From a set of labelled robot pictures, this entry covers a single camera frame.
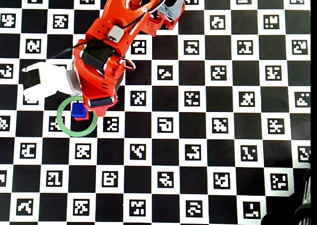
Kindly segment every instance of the blue cube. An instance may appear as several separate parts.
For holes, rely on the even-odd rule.
[[[71,115],[75,118],[85,118],[87,109],[84,106],[84,103],[73,103]]]

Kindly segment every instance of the checkered floor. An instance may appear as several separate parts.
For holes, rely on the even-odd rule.
[[[68,96],[26,101],[19,74],[84,38],[106,0],[0,0],[0,225],[289,224],[309,167],[310,0],[185,1],[174,30],[137,36],[119,103],[69,138]]]

